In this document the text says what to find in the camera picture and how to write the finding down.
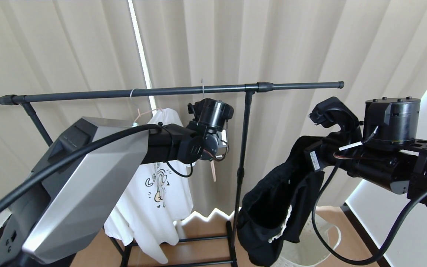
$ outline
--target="white t-shirt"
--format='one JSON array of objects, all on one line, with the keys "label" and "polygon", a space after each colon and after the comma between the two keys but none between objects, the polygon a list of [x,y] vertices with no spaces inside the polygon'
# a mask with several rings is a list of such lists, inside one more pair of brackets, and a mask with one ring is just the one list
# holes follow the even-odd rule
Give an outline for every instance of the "white t-shirt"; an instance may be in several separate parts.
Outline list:
[{"label": "white t-shirt", "polygon": [[[170,108],[158,111],[149,123],[182,125],[178,113]],[[181,174],[188,174],[186,165],[170,161]],[[105,222],[105,233],[128,245],[136,240],[141,250],[166,264],[163,242],[176,245],[179,236],[173,221],[192,212],[192,196],[188,178],[175,174],[165,163],[140,165]]]}]

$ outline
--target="black garment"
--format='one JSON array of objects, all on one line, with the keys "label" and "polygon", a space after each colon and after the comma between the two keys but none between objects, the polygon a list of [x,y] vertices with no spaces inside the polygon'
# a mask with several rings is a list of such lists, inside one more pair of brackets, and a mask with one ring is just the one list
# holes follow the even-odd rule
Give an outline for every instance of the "black garment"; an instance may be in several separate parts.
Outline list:
[{"label": "black garment", "polygon": [[[285,163],[274,168],[248,192],[238,215],[238,240],[257,266],[271,266],[279,257],[283,241],[298,243],[299,235],[317,200],[324,172],[313,172],[304,156],[304,149],[322,137],[300,137]],[[281,232],[288,209],[291,215],[283,235]]]}]

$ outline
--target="clothes rack base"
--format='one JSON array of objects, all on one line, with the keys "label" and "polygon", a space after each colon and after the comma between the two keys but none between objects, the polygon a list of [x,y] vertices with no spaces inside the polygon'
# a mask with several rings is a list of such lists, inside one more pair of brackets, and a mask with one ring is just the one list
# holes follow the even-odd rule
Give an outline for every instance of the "clothes rack base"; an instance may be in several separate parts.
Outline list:
[{"label": "clothes rack base", "polygon": [[[240,150],[239,167],[237,170],[237,189],[235,195],[235,209],[233,225],[227,221],[226,235],[217,235],[212,237],[202,238],[187,238],[179,240],[179,242],[195,242],[200,240],[215,240],[226,238],[229,244],[230,259],[219,261],[194,262],[178,265],[163,265],[163,267],[193,267],[207,266],[218,264],[231,264],[232,267],[237,267],[237,257],[235,253],[235,237],[236,226],[238,222],[238,210],[240,196],[242,193],[242,183],[245,175],[244,163],[246,154],[246,141],[248,135],[249,112],[251,101],[254,93],[265,93],[273,90],[293,90],[293,89],[317,89],[317,88],[343,88],[344,82],[329,82],[329,83],[282,83],[274,84],[267,82],[248,83],[244,85],[226,85],[226,86],[192,86],[181,88],[158,88],[158,89],[137,89],[137,90],[112,90],[112,91],[89,91],[89,92],[72,92],[72,93],[46,93],[43,95],[18,96],[6,95],[0,97],[0,105],[21,105],[31,118],[34,126],[41,134],[42,138],[48,146],[52,144],[52,140],[44,128],[42,122],[37,116],[36,111],[30,104],[31,102],[46,102],[46,101],[61,101],[61,100],[76,100],[76,99],[100,99],[100,98],[129,98],[130,96],[169,96],[169,95],[186,95],[192,93],[229,93],[229,92],[245,92],[245,108],[244,121],[242,128],[242,143]],[[136,246],[136,243],[127,245],[123,250],[115,238],[110,238],[113,245],[121,254],[122,262],[120,267],[127,267],[131,248]]]}]

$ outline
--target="beige curtain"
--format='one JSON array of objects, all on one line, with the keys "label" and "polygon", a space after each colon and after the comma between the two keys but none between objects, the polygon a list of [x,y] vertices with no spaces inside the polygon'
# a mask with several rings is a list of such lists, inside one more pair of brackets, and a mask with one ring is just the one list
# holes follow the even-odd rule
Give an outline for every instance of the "beige curtain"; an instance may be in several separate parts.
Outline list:
[{"label": "beige curtain", "polygon": [[[286,159],[301,135],[326,135],[307,114],[337,96],[363,119],[364,101],[421,97],[427,89],[427,0],[134,1],[152,85],[158,87],[345,81],[344,89],[256,94],[242,195]],[[201,162],[190,178],[195,209],[234,207],[243,93],[207,95],[233,105],[229,159]],[[156,97],[158,106],[190,116],[200,95]],[[360,180],[344,172],[322,205],[341,205]]]},{"label": "beige curtain", "polygon": [[[325,135],[307,114],[337,96],[363,118],[363,102],[420,97],[427,89],[427,0],[135,1],[154,88],[345,81],[344,89],[254,96],[243,193],[284,161],[300,135]],[[0,1],[0,96],[144,88],[126,1]],[[206,95],[232,105],[228,159],[199,162],[195,209],[234,207],[244,95]],[[184,123],[201,95],[156,97]],[[142,110],[147,98],[136,98]],[[34,103],[56,138],[81,116],[132,119],[129,99]],[[0,198],[20,184],[46,145],[20,106],[0,106]],[[337,175],[322,204],[340,205],[359,179]]]},{"label": "beige curtain", "polygon": [[[126,1],[0,1],[0,96],[144,84]],[[149,110],[147,98],[135,101]],[[33,106],[52,139],[81,116],[131,120],[135,109],[129,98]],[[46,150],[22,107],[0,106],[0,198]]]}]

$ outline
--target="laundry basket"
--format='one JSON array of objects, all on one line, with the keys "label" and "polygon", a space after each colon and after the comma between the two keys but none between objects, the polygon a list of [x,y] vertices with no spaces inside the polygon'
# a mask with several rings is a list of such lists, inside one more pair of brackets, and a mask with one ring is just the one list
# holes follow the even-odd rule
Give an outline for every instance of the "laundry basket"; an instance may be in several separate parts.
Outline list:
[{"label": "laundry basket", "polygon": [[[329,235],[327,235],[327,232],[332,227],[337,229],[339,238],[333,246],[335,250],[342,238],[339,227],[327,222],[317,214],[315,215],[315,224],[322,238],[329,245]],[[273,267],[313,267],[323,262],[331,254],[315,234],[314,228],[312,228],[311,216],[307,219],[307,223],[299,239],[300,242],[298,244],[284,241],[281,254],[278,260],[272,265]]]}]

